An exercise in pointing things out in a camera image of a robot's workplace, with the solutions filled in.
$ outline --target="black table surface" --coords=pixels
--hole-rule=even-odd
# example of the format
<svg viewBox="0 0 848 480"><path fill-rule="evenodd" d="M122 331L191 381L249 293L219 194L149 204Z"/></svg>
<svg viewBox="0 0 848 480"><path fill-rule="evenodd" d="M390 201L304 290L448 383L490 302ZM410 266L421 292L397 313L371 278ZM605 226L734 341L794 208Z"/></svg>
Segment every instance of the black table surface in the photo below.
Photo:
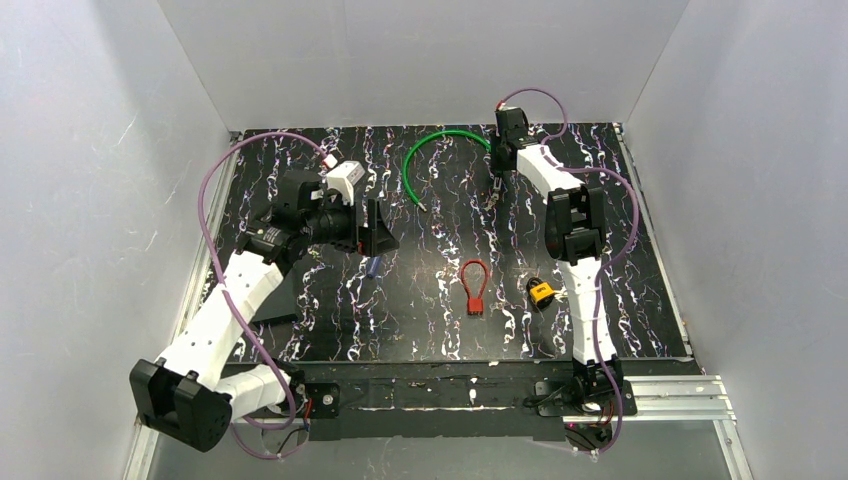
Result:
<svg viewBox="0 0 848 480"><path fill-rule="evenodd" d="M486 125L311 128L304 135L340 161L365 167L365 195L382 201L383 213L400 248L385 255L377 279L365 276L365 258L330 246L315 246L263 307L262 317L295 313L295 322L254 325L272 355L298 361L433 361L567 359L572 326L568 300L558 295L542 313L533 312L525 284L531 276L564 289L562 272L545 250L542 197L523 176L513 174L505 194L491 201L489 156L479 144L444 137L415 155L410 181L429 212L404 192L404 155L427 134L459 128L485 136ZM533 127L537 138L559 125ZM261 131L245 132L249 137ZM629 178L612 124L571 124L549 143L570 167L605 166ZM276 180L286 169L320 170L315 153L300 142L265 139L241 150L218 236L226 266L248 219L274 201ZM583 178L607 194L608 248L604 260L625 243L631 203L615 180ZM482 316L466 314L459 268L479 258L491 270ZM482 273L469 267L472 289ZM214 286L209 275L207 291ZM621 356L686 356L668 292L645 230L624 261L604 272L604 304L610 335ZM232 360L257 361L244 340Z"/></svg>

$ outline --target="red cable tie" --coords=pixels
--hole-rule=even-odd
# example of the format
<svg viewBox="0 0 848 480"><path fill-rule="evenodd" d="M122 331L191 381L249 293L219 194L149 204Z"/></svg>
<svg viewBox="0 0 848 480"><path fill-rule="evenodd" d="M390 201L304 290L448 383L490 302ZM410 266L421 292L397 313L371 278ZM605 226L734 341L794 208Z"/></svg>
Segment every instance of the red cable tie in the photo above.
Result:
<svg viewBox="0 0 848 480"><path fill-rule="evenodd" d="M476 297L471 296L471 290L468 288L468 284L465 283L465 269L472 263L476 263L483 267L483 285L480 286L480 293L478 293ZM465 288L465 294L468 295L468 314L482 315L483 291L486 290L486 282L489 280L489 269L486 268L486 264L484 264L479 258L465 262L459 270L459 279L462 281L462 287Z"/></svg>

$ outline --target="floor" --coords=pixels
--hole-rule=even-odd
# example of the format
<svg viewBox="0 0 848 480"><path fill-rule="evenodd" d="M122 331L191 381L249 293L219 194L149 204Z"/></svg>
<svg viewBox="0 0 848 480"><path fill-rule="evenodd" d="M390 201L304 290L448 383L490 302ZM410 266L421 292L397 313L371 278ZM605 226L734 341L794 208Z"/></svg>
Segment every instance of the floor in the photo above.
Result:
<svg viewBox="0 0 848 480"><path fill-rule="evenodd" d="M239 427L252 448L263 450L259 432ZM276 451L282 433L265 435ZM730 479L713 422L631 422L618 443L597 462L570 452L563 442L530 438L359 438L309 442L285 461L259 461L226 435L203 454L160 436L149 478L686 478Z"/></svg>
<svg viewBox="0 0 848 480"><path fill-rule="evenodd" d="M410 167L412 186L429 212L407 198L400 181L403 156L418 139L441 128L296 130L340 160L362 162L368 173L366 195L382 200L400 248L384 257L381 276L373 280L365 277L364 258L331 247L312 248L259 312L260 319L297 316L295 322L258 323L257 332L274 356L300 361L570 358L567 298L559 296L542 314L532 312L526 298L530 276L563 288L561 272L542 241L544 205L529 182L518 175L508 179L505 197L494 204L488 155L470 140L448 138L424 147ZM482 135L486 126L448 128ZM534 126L537 136L557 129ZM606 166L630 176L612 124L572 124L549 145L568 166ZM247 219L273 202L275 181L286 169L319 169L309 147L288 141L257 142L242 150L237 162L218 237L224 262ZM621 185L606 177L586 180L607 193L608 238L617 251L629 228L629 199ZM482 259L492 271L481 317L466 315L457 275L472 258ZM479 285L473 282L482 275L471 273L472 285ZM210 274L207 288L212 285ZM606 272L603 288L620 355L686 356L644 224L626 262ZM257 354L240 341L232 359L253 362Z"/></svg>

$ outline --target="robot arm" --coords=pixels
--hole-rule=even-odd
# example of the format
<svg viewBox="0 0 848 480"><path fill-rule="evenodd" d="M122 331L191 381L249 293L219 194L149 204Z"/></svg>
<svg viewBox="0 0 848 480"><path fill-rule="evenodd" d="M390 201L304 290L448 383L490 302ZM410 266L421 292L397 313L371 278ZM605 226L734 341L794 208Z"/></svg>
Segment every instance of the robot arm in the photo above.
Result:
<svg viewBox="0 0 848 480"><path fill-rule="evenodd" d="M397 248L376 200L367 202L365 225L358 221L361 202L355 201L355 192L363 175L357 162L331 170L326 183L313 172L286 172L277 203L248 224L230 257L226 286L213 289L154 363L139 360L130 373L141 423L205 452L218 443L232 419L285 400L282 385L267 365L221 379L243 334L223 292L229 292L249 323L311 245L330 244L365 256ZM283 373L287 383L293 373Z"/></svg>
<svg viewBox="0 0 848 480"><path fill-rule="evenodd" d="M597 315L601 358L596 354L592 333L600 288L595 286L595 277L606 243L604 193L588 188L570 174L546 145L530 135L527 117L520 108L502 106L495 117L497 126L491 133L493 196L499 196L504 173L517 170L546 198L545 246L563 272L574 328L572 397L584 404L607 399L613 395L613 388L600 363L610 367L619 385L623 373L610 341L603 301Z"/></svg>

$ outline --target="white wall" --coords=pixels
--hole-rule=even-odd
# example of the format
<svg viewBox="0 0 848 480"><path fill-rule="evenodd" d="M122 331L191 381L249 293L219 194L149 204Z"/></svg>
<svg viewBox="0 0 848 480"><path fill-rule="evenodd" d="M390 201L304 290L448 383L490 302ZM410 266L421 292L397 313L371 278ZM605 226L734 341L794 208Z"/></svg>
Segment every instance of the white wall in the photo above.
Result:
<svg viewBox="0 0 848 480"><path fill-rule="evenodd" d="M491 123L526 86L623 121L687 2L159 0L231 130Z"/></svg>
<svg viewBox="0 0 848 480"><path fill-rule="evenodd" d="M628 124L758 478L848 471L848 4L693 0Z"/></svg>
<svg viewBox="0 0 848 480"><path fill-rule="evenodd" d="M0 477L119 478L228 134L155 1L0 9Z"/></svg>

